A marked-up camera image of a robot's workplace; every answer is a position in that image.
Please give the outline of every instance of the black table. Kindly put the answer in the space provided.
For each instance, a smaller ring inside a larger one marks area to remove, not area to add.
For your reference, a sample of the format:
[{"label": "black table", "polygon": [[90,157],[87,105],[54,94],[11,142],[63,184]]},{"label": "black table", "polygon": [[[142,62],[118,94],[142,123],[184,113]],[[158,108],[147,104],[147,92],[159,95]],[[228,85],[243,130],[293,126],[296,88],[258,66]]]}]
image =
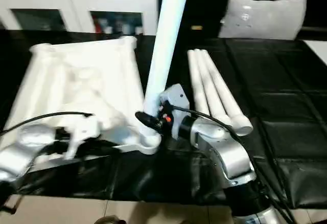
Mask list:
[{"label": "black table", "polygon": [[[28,66],[29,47],[110,39],[87,33],[0,32],[3,126]],[[146,89],[154,37],[140,36],[136,58]],[[193,107],[188,49],[207,49],[251,119],[246,149],[291,208],[327,207],[327,66],[301,41],[183,39],[175,48],[167,86],[181,83]],[[158,153],[131,152],[31,173],[24,194],[197,205],[224,203],[203,155],[187,141],[164,138]]]}]

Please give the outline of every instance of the white cylinder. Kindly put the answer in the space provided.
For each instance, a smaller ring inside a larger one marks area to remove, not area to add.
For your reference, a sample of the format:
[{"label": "white cylinder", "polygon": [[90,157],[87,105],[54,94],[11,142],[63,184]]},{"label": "white cylinder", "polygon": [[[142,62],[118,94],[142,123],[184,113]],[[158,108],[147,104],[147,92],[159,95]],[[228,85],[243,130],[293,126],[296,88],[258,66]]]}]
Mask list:
[{"label": "white cylinder", "polygon": [[203,56],[203,60],[205,61],[206,67],[209,70],[212,80],[215,84],[219,97],[224,105],[224,108],[228,116],[232,120],[232,126],[234,131],[239,136],[245,136],[251,133],[253,130],[253,126],[250,120],[242,113],[239,105],[234,99],[224,79],[222,78],[218,69],[213,63],[213,60],[210,58],[208,51],[202,50],[201,53]]},{"label": "white cylinder", "polygon": [[123,24],[122,32],[124,35],[132,34],[132,26],[130,24]]},{"label": "white cylinder", "polygon": [[189,69],[190,69],[191,84],[193,89],[195,110],[210,115],[208,104],[205,98],[205,93],[202,85],[198,63],[193,50],[188,50],[188,59],[189,59]]},{"label": "white cylinder", "polygon": [[48,101],[45,113],[55,113],[60,109],[60,106],[64,103],[65,91],[68,85],[67,67],[62,62],[57,61],[56,66],[53,66],[51,71],[53,72],[52,85],[48,86],[50,93],[47,97]]},{"label": "white cylinder", "polygon": [[129,113],[127,117],[131,124],[135,127],[139,127],[142,123],[135,117],[135,112],[142,110],[144,95],[134,53],[134,49],[136,48],[136,38],[125,36],[121,38],[121,41],[121,63],[124,70],[123,75]]},{"label": "white cylinder", "polygon": [[112,26],[107,26],[107,27],[104,29],[104,33],[105,33],[105,34],[112,34]]},{"label": "white cylinder", "polygon": [[209,105],[211,115],[226,125],[231,125],[231,120],[225,112],[224,106],[220,101],[215,85],[210,73],[206,68],[201,50],[196,49],[195,56],[199,65],[201,79],[204,87],[205,96]]},{"label": "white cylinder", "polygon": [[159,95],[165,90],[177,34],[186,0],[162,0],[150,74],[144,101],[144,112],[156,116]]},{"label": "white cylinder", "polygon": [[135,35],[141,35],[143,34],[143,27],[142,26],[136,26],[135,27]]}]

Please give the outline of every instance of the white cabinet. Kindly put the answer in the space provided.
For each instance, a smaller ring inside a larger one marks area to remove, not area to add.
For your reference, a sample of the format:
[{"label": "white cabinet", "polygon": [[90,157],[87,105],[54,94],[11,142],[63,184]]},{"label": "white cabinet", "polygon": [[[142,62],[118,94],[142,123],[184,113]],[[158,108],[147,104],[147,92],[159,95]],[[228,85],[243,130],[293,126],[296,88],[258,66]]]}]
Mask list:
[{"label": "white cabinet", "polygon": [[0,0],[8,30],[81,31],[71,0]]},{"label": "white cabinet", "polygon": [[157,0],[0,0],[9,30],[155,35]]},{"label": "white cabinet", "polygon": [[157,0],[72,0],[83,32],[155,35]]}]

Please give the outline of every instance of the white pillow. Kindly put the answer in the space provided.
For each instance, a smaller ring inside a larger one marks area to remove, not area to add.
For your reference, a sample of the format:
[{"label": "white pillow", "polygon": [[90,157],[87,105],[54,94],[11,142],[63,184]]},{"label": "white pillow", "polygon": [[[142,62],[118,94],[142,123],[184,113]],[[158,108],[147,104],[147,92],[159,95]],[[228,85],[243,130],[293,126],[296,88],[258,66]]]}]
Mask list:
[{"label": "white pillow", "polygon": [[228,0],[219,37],[294,39],[307,0]]}]

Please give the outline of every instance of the bundle of white pipes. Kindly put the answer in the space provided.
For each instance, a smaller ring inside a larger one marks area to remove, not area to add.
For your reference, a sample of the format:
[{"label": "bundle of white pipes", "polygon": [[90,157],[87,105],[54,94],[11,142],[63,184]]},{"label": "bundle of white pipes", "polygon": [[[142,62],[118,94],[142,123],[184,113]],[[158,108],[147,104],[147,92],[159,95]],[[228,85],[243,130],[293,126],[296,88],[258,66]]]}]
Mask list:
[{"label": "bundle of white pipes", "polygon": [[189,68],[195,109],[232,126],[239,136],[252,132],[250,120],[242,113],[207,50],[189,50]]}]

